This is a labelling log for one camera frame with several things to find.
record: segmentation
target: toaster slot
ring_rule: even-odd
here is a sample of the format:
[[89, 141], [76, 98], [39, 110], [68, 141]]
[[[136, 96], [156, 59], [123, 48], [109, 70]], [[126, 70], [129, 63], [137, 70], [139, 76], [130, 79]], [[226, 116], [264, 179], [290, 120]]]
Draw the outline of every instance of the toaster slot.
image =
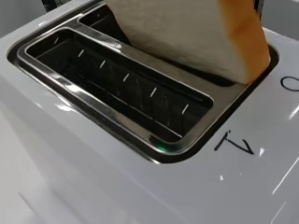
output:
[[213, 106], [199, 91], [68, 29], [27, 53], [167, 143], [181, 140]]
[[88, 12], [86, 16], [79, 20], [79, 22], [130, 45], [129, 39], [120, 28], [112, 11], [107, 6], [101, 6], [96, 10]]
[[[127, 45], [131, 45], [130, 40], [118, 25], [113, 12], [108, 6], [100, 6], [92, 11], [87, 12], [79, 22], [93, 28], [94, 30], [101, 32], [105, 35], [109, 35]], [[220, 77], [214, 74], [209, 74], [203, 71], [196, 70], [184, 64], [177, 63], [175, 61], [160, 58], [161, 60], [174, 65], [175, 67], [182, 69], [188, 73], [201, 77], [211, 83], [214, 83], [221, 87], [230, 87], [234, 85], [234, 82], [224, 77]]]

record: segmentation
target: black marking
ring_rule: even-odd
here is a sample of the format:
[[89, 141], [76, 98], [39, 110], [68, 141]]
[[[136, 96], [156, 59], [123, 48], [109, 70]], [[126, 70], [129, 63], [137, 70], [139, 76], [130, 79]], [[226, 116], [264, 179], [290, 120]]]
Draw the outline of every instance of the black marking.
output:
[[287, 87], [286, 85], [285, 85], [285, 80], [287, 80], [287, 79], [293, 79], [293, 80], [295, 80], [295, 81], [299, 81], [299, 78], [297, 78], [297, 77], [283, 77], [281, 80], [280, 80], [280, 85], [284, 88], [284, 89], [286, 89], [287, 91], [299, 91], [299, 89], [291, 89], [291, 88], [289, 88], [289, 87]]

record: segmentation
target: bread slice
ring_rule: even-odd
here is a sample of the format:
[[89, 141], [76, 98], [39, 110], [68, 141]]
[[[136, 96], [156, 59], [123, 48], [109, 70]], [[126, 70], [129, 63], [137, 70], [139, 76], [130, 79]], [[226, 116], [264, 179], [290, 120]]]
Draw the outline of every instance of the bread slice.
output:
[[107, 0], [132, 44], [248, 84], [269, 64], [252, 0]]

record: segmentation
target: printed symbol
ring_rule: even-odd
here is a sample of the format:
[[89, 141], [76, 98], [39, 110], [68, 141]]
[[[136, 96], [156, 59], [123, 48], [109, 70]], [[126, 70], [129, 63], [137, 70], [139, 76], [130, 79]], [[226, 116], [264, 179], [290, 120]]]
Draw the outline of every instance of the printed symbol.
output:
[[299, 78], [297, 77], [283, 77], [281, 80], [280, 80], [280, 85], [286, 89], [287, 91], [299, 91], [299, 89], [295, 89], [295, 88], [291, 88], [289, 87], [287, 84], [286, 84], [286, 81], [287, 80], [293, 80], [295, 82], [299, 82]]
[[254, 152], [252, 151], [249, 143], [245, 140], [245, 139], [242, 139], [242, 141], [244, 142], [245, 144], [245, 147], [241, 147], [239, 145], [237, 145], [235, 142], [233, 142], [232, 140], [228, 139], [228, 135], [231, 133], [231, 130], [229, 130], [228, 132], [226, 132], [226, 134], [223, 136], [223, 138], [220, 140], [220, 142], [217, 144], [217, 146], [214, 148], [215, 151], [218, 151], [218, 149], [221, 147], [221, 145], [223, 144], [224, 141], [227, 141], [229, 142], [230, 144], [232, 144], [234, 147], [237, 147], [247, 153], [249, 153], [250, 155], [254, 155]]

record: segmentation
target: chrome slot trim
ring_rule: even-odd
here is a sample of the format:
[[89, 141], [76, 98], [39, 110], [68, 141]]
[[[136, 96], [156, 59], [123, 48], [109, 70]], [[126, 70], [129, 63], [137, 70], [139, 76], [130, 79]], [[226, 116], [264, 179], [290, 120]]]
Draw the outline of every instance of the chrome slot trim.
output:
[[[55, 83], [60, 88], [64, 89], [65, 91], [79, 99], [82, 103], [91, 107], [97, 113], [101, 114], [106, 119], [109, 119], [114, 124], [118, 125], [126, 132], [137, 138], [147, 147], [150, 147], [160, 154], [167, 156], [177, 156], [190, 150], [194, 146], [194, 144], [206, 133], [206, 131], [217, 121], [217, 119], [226, 111], [226, 109], [235, 101], [235, 99], [237, 99], [237, 97], [246, 89], [246, 86], [240, 84], [235, 84], [232, 87], [216, 86], [200, 77], [196, 77], [192, 74], [182, 71], [175, 66], [149, 56], [148, 54], [134, 49], [131, 46], [123, 44], [108, 35], [104, 35], [94, 30], [93, 28], [79, 23], [78, 19], [87, 15], [88, 13], [90, 12], [87, 12], [85, 14], [82, 13], [80, 14], [80, 17], [76, 16], [73, 18], [73, 20], [66, 22], [63, 27], [56, 27], [50, 32], [47, 32], [46, 35], [43, 34], [31, 41], [28, 41], [25, 45], [19, 48], [17, 53], [18, 58], [23, 63], [26, 63], [31, 68], [35, 69], [44, 78], [47, 78], [51, 82]], [[38, 43], [49, 35], [52, 35], [53, 33], [63, 29], [68, 29], [72, 32], [78, 33], [79, 35], [84, 35], [86, 38], [89, 38], [106, 48], [114, 50], [116, 53], [120, 54], [123, 57], [147, 66], [149, 69], [154, 70], [181, 85], [185, 85], [186, 87], [194, 91], [198, 91], [201, 94], [204, 94], [205, 96], [213, 100], [213, 107], [204, 115], [200, 122], [198, 122], [180, 141], [174, 144], [170, 144], [175, 148], [180, 148], [180, 150], [174, 152], [160, 150], [159, 148], [151, 144], [151, 134], [149, 131], [134, 123], [130, 119], [126, 118], [124, 115], [120, 114], [110, 106], [98, 100], [82, 88], [74, 85], [71, 81], [57, 74], [45, 64], [40, 63], [38, 60], [27, 53], [27, 50], [34, 44]]]

